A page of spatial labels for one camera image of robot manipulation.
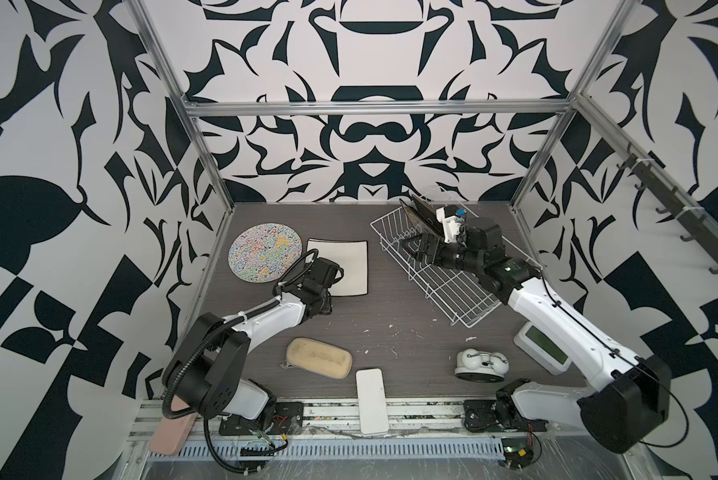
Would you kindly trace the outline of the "floral square plate black rim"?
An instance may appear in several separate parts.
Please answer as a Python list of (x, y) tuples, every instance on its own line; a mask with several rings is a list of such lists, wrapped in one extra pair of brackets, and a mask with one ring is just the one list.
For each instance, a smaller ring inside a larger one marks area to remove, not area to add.
[(399, 203), (413, 228), (420, 233), (444, 237), (443, 225), (436, 217), (436, 210), (423, 197), (413, 194), (410, 201), (400, 199)]

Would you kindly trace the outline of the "colourful speckled round plate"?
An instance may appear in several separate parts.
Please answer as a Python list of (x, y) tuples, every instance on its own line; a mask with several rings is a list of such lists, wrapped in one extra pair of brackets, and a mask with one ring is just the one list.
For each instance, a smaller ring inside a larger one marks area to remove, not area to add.
[(268, 283), (280, 278), (301, 256), (299, 234), (280, 223), (248, 228), (232, 242), (227, 261), (232, 273), (248, 283)]

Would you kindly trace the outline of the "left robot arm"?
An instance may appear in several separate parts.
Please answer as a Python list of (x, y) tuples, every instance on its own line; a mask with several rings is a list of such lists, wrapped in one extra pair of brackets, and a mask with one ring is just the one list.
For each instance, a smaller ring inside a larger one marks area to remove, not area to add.
[[(260, 472), (289, 441), (275, 444), (267, 435), (276, 405), (269, 389), (242, 373), (250, 351), (284, 330), (332, 312), (330, 288), (345, 276), (336, 262), (311, 249), (302, 254), (272, 287), (272, 297), (246, 311), (225, 317), (199, 316), (184, 335), (162, 375), (161, 414), (177, 420), (194, 414), (202, 420), (208, 453), (222, 469), (236, 475)], [(231, 463), (213, 445), (209, 421), (236, 417), (243, 428), (266, 444), (263, 461)]]

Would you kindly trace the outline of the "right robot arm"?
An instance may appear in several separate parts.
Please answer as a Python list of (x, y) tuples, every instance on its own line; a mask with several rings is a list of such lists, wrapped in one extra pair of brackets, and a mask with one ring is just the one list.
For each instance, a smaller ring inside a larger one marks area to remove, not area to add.
[(586, 430), (607, 450), (622, 454), (664, 424), (677, 398), (672, 371), (657, 356), (643, 358), (575, 311), (520, 257), (510, 257), (500, 228), (458, 224), (453, 239), (423, 232), (401, 240), (416, 261), (474, 275), (479, 285), (546, 335), (586, 379), (583, 388), (520, 379), (496, 394), (497, 425), (519, 429), (533, 420)]

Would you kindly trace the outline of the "beige sponge case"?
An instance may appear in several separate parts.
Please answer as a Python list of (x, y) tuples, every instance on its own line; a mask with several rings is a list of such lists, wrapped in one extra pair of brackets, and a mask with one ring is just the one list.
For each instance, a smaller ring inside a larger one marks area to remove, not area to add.
[(350, 352), (309, 338), (296, 338), (287, 346), (284, 369), (298, 368), (331, 379), (344, 379), (353, 366)]

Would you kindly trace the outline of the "white round gadget black base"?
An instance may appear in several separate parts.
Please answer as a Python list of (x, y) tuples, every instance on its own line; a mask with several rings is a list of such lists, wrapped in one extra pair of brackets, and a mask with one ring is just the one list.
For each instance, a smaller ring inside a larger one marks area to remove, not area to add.
[(466, 349), (456, 357), (455, 376), (476, 383), (501, 383), (509, 372), (509, 361), (499, 352)]

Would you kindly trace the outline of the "white scale with display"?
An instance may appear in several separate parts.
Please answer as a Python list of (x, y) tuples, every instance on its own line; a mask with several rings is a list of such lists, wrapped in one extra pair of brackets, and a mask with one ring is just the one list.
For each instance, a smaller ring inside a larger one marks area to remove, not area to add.
[(552, 375), (567, 372), (571, 365), (568, 355), (530, 322), (519, 330), (513, 342)]

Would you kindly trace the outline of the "white rectangular box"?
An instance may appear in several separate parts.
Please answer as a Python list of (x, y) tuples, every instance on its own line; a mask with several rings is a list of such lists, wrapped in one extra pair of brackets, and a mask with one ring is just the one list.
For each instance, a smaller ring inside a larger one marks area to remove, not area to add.
[(385, 435), (389, 419), (382, 371), (358, 370), (355, 374), (360, 432), (364, 436)]

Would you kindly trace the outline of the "pink eraser block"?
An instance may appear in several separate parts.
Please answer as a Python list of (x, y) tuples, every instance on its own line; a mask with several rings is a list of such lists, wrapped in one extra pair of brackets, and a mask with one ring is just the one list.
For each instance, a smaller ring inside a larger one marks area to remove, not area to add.
[(196, 418), (196, 412), (178, 419), (162, 418), (149, 441), (148, 450), (158, 455), (176, 456), (183, 448)]

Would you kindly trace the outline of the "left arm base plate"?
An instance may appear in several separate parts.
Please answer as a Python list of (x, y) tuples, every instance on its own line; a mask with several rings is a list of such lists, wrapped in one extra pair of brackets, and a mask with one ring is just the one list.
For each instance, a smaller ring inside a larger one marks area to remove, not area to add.
[(292, 434), (302, 428), (304, 417), (303, 402), (279, 402), (267, 405), (258, 417), (249, 420), (231, 415), (220, 423), (221, 436), (251, 435), (260, 430), (270, 435)]

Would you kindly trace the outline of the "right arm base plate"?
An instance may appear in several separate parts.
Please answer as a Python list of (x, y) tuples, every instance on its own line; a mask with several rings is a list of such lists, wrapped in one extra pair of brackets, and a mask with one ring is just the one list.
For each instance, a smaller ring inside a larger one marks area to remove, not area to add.
[(547, 431), (545, 420), (523, 417), (509, 400), (469, 399), (463, 408), (463, 426), (471, 433)]

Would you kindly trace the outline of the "wall hook rail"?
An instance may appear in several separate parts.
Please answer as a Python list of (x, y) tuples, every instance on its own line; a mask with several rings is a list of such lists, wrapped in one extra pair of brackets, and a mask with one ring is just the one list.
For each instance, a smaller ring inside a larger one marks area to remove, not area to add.
[(715, 262), (709, 273), (718, 276), (718, 221), (697, 200), (681, 187), (653, 158), (641, 155), (634, 144), (626, 146), (627, 156), (618, 165), (628, 170), (638, 183), (638, 192), (649, 192), (659, 203), (656, 213), (677, 221), (685, 233), (680, 239), (697, 243)]

